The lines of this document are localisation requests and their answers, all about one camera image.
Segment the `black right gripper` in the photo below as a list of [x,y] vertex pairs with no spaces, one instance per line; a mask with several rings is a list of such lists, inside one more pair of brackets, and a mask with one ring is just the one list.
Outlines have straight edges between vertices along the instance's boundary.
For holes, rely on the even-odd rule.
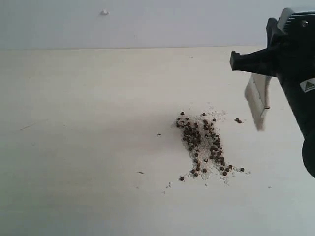
[[287,34],[278,20],[266,25],[267,48],[249,54],[232,51],[232,71],[277,77],[287,97],[315,97],[315,13],[294,12]]

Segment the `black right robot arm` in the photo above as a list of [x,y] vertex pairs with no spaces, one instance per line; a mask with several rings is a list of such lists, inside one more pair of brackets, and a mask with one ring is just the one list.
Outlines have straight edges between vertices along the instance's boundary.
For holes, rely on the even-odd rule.
[[304,137],[302,160],[315,175],[315,10],[284,8],[269,18],[265,49],[230,55],[233,71],[251,74],[244,95],[257,130],[264,129],[271,78],[278,79]]

